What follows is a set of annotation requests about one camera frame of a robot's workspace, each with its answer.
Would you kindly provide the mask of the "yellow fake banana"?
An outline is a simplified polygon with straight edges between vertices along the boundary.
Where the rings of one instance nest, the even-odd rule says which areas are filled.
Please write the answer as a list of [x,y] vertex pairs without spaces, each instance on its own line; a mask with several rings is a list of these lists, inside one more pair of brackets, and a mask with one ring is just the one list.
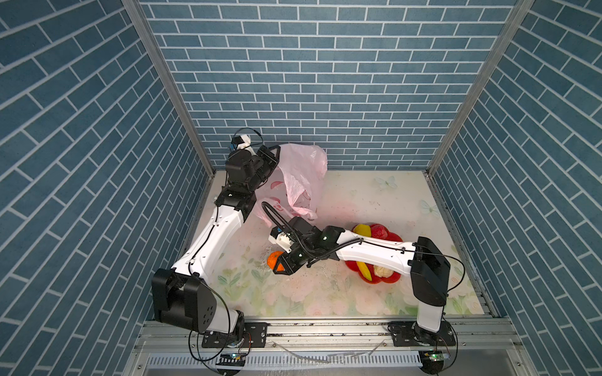
[[362,277],[369,281],[372,282],[372,273],[370,271],[370,269],[368,268],[366,263],[363,262],[356,262],[357,268],[360,272],[360,274],[362,275]]

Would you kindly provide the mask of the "red fake fruit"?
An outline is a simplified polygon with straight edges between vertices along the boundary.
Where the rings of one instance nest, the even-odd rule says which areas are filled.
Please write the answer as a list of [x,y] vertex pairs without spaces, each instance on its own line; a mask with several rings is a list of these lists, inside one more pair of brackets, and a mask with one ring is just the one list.
[[370,228],[372,238],[386,240],[389,237],[389,231],[382,224],[372,224]]

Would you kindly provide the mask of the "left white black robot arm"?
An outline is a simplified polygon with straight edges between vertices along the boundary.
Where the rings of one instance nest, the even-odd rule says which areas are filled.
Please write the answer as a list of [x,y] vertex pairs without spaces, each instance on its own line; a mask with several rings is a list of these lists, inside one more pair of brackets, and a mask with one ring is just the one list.
[[280,161],[279,146],[249,147],[230,153],[227,179],[215,200],[207,226],[191,247],[169,269],[158,269],[151,279],[155,319],[199,334],[206,332],[241,340],[244,314],[227,307],[208,285],[214,266],[242,227],[256,203],[256,191]]

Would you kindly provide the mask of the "pink plastic bag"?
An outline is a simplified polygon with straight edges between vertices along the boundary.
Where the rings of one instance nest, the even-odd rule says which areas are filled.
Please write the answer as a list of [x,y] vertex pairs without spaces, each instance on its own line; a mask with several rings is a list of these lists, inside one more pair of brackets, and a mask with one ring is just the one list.
[[280,161],[266,184],[256,191],[252,214],[270,226],[272,222],[261,208],[267,202],[286,219],[299,216],[315,221],[327,171],[327,153],[321,147],[281,145]]

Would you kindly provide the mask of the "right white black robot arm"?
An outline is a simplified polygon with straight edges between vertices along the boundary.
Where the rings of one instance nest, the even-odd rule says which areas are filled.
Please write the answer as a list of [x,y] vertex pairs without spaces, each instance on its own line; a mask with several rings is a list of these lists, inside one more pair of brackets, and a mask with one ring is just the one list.
[[418,300],[414,324],[408,324],[403,344],[435,346],[442,338],[443,311],[447,304],[451,265],[429,238],[414,242],[367,238],[341,227],[323,230],[296,217],[275,226],[269,241],[283,250],[274,264],[275,274],[292,275],[301,267],[332,259],[383,267],[410,278]]

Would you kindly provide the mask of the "red flower-shaped plate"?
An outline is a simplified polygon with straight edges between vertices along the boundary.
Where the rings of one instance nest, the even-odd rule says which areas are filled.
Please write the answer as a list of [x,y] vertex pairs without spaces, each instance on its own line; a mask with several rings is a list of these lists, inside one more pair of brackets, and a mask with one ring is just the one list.
[[[409,262],[411,261],[409,253],[402,253],[401,246],[403,242],[395,233],[390,233],[386,240],[376,238],[364,238],[353,232],[346,230],[339,238],[339,243],[343,244],[349,241],[357,241],[357,243],[343,247],[338,256],[343,260],[349,268],[360,274],[356,262],[366,263],[372,273],[372,282],[362,279],[370,284],[378,284],[385,282],[392,284],[397,282],[401,276],[408,276],[410,273]],[[373,266],[382,266],[393,270],[392,277],[382,279],[374,274]]]

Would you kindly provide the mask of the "yellow round fake fruit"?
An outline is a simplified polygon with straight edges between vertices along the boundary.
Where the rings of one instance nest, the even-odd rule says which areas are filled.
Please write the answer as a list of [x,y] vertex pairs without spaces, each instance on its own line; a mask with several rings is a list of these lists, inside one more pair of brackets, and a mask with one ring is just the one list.
[[372,229],[369,225],[358,224],[354,227],[353,232],[361,237],[370,238],[372,236]]

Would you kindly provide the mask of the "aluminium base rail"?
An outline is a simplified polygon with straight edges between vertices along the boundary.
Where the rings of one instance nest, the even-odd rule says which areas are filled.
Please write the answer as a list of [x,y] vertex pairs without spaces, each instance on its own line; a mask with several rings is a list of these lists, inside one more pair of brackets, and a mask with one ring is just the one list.
[[448,316],[418,340],[408,316],[246,319],[231,346],[149,321],[125,368],[128,375],[533,375],[507,318]]

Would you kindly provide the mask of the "large cream fake bun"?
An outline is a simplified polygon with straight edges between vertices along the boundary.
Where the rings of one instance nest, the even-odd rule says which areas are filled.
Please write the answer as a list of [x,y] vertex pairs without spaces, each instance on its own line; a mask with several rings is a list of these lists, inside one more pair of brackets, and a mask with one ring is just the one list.
[[374,274],[377,277],[382,278],[382,279],[386,279],[386,278],[392,277],[394,275],[393,270],[384,268],[382,266],[373,266],[373,269],[374,269]]

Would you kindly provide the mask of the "orange fake fruit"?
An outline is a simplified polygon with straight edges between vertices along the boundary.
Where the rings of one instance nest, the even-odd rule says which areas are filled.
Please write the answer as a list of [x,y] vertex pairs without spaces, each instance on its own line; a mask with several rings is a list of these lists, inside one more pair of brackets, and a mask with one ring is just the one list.
[[272,252],[267,258],[268,267],[275,273],[284,272],[284,266],[278,261],[279,257],[283,254],[281,251]]

